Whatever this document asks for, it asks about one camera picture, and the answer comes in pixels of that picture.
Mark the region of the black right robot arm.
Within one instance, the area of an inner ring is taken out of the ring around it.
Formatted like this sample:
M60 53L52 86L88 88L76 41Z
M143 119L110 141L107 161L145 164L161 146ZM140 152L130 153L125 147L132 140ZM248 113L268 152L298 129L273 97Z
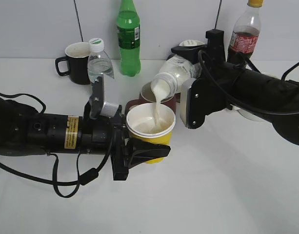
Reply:
M243 53L238 53L240 64L227 62L223 36L222 30L212 29L206 32L206 44L171 49L201 66L201 74L181 87L185 127L197 129L206 116L233 105L270 122L281 137L299 145L299 81L265 75Z

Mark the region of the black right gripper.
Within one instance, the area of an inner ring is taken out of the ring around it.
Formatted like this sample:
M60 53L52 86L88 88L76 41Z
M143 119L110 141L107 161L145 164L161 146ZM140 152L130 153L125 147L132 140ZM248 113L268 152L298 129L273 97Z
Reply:
M239 105L234 94L239 68L225 58L224 31L206 31L207 44L197 46L176 46L171 52L192 64L200 63L201 77L198 78L198 114L210 115L229 105Z

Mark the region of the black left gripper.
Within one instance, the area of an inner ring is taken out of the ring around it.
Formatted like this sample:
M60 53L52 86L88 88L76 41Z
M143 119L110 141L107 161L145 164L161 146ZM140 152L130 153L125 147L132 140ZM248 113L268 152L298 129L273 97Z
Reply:
M111 159L113 180L125 181L129 169L147 161L167 157L171 147L145 142L138 138L128 141L128 167L124 165L124 130L122 129L122 106L114 117L89 117L91 105L86 103L83 113L80 148L82 153L103 154L99 166L80 175L80 181L93 181L99 176L108 158Z

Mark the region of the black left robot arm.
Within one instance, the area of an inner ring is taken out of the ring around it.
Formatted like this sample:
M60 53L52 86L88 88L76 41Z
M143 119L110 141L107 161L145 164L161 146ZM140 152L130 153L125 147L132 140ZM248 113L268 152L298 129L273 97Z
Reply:
M109 153L113 179L124 181L129 170L152 159L168 156L170 147L130 137L126 118L47 114L16 102L15 95L0 93L0 155L35 156L47 153Z

